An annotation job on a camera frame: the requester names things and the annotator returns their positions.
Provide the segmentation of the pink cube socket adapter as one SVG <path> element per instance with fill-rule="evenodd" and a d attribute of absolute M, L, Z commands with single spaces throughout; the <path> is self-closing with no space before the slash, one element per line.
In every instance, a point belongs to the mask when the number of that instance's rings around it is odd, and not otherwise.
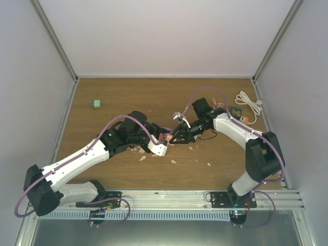
<path fill-rule="evenodd" d="M 158 141 L 163 144 L 163 145 L 167 145 L 167 137 L 168 137 L 168 133 L 160 133 Z"/>

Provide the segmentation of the green plug adapter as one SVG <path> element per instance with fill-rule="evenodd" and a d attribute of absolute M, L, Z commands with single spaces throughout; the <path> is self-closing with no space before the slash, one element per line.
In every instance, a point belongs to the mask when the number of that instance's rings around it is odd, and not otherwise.
<path fill-rule="evenodd" d="M 100 108 L 101 107 L 101 100 L 100 99 L 96 99 L 92 101 L 92 107 L 93 108 Z"/>

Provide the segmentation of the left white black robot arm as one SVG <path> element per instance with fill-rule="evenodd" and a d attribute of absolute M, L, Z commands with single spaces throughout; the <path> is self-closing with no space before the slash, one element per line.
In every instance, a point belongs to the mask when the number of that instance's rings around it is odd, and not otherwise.
<path fill-rule="evenodd" d="M 95 139 L 70 156 L 43 168 L 37 165 L 29 167 L 22 197 L 28 198 L 37 216 L 47 215 L 66 203 L 100 207 L 105 203 L 106 195 L 97 181 L 79 185 L 69 185 L 68 182 L 129 147 L 140 146 L 147 153 L 165 156 L 167 146 L 160 136 L 169 132 L 167 128 L 149 123 L 139 111 L 119 115 L 109 121 Z"/>

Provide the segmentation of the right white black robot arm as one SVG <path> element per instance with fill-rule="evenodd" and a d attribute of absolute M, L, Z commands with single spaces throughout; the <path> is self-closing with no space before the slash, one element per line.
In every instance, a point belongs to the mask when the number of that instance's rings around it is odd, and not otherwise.
<path fill-rule="evenodd" d="M 193 122 L 188 122 L 179 112 L 174 113 L 179 125 L 170 143 L 189 144 L 203 132 L 213 130 L 239 144 L 245 151 L 245 172 L 227 188 L 227 202 L 237 208 L 254 188 L 284 168 L 278 138 L 273 132 L 263 133 L 238 122 L 221 107 L 213 109 L 205 98 L 192 103 L 192 107 L 197 115 Z"/>

